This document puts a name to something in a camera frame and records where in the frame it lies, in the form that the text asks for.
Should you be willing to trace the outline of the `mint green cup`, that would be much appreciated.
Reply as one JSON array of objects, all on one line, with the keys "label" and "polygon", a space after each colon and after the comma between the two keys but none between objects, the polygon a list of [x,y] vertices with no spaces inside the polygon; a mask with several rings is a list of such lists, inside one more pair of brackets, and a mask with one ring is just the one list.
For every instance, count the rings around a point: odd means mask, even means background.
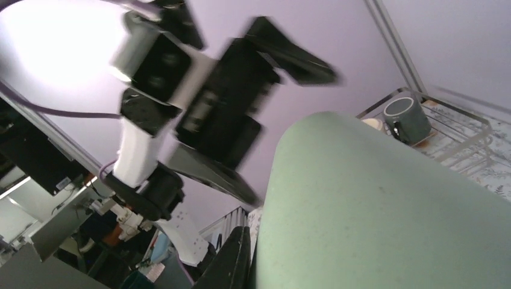
[{"label": "mint green cup", "polygon": [[280,139],[250,288],[509,288],[510,203],[334,112]]}]

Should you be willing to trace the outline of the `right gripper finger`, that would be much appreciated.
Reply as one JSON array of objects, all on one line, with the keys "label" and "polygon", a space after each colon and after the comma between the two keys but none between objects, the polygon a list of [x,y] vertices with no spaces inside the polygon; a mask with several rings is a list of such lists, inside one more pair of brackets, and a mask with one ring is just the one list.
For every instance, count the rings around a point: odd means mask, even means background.
[{"label": "right gripper finger", "polygon": [[234,228],[193,289],[243,289],[248,285],[251,265],[250,228]]}]

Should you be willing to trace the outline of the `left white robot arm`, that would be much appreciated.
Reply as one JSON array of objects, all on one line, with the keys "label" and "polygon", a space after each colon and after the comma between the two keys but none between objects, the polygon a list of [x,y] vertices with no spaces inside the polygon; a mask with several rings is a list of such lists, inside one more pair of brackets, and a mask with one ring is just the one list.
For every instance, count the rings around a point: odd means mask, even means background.
[{"label": "left white robot arm", "polygon": [[213,59],[185,1],[125,6],[128,36],[110,65],[127,85],[122,139],[105,183],[152,221],[170,219],[182,202],[183,177],[258,205],[236,169],[262,131],[255,115],[281,83],[278,70],[301,86],[337,84],[338,74],[266,16]]}]

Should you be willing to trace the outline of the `cream mug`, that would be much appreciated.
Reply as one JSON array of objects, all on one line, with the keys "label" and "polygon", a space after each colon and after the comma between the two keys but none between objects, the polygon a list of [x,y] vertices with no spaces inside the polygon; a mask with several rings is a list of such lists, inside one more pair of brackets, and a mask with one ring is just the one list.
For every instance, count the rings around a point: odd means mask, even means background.
[{"label": "cream mug", "polygon": [[384,133],[384,134],[386,133],[385,125],[384,125],[383,121],[380,119],[368,118],[368,119],[363,119],[362,122],[371,126],[374,129]]}]

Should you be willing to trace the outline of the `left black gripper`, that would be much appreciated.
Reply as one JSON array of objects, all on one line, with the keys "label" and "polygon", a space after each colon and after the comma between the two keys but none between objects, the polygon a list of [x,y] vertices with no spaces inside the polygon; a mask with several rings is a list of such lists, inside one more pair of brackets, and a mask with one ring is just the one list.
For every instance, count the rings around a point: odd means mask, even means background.
[{"label": "left black gripper", "polygon": [[262,130],[253,119],[260,101],[280,83],[273,66],[258,52],[302,86],[338,84],[340,76],[266,16],[253,18],[245,38],[233,39],[209,73],[175,129],[177,139],[190,148],[179,144],[165,166],[258,207],[262,199],[234,170]]}]

